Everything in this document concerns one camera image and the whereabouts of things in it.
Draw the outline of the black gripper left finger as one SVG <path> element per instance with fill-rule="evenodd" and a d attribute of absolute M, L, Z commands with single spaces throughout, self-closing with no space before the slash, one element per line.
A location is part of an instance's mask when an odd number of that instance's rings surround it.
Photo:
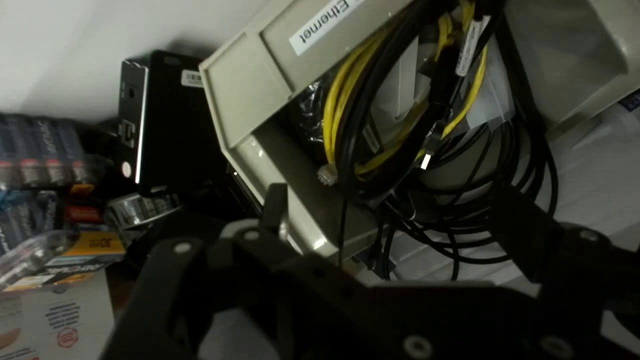
<path fill-rule="evenodd" d="M 266 264 L 286 250 L 286 217 L 287 187 L 272 184 L 255 219 L 196 217 L 158 233 L 100 360 L 197 360 L 224 312 L 243 312 L 274 336 L 278 302 Z"/>

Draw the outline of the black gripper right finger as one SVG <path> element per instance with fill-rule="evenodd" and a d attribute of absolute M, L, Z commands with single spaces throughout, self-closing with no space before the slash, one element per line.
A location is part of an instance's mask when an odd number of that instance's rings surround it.
<path fill-rule="evenodd" d="M 489 235 L 544 290 L 560 287 L 572 296 L 586 288 L 632 334 L 640 332 L 640 254 L 613 247 L 587 226 L 560 222 L 511 187 L 489 190 Z"/>

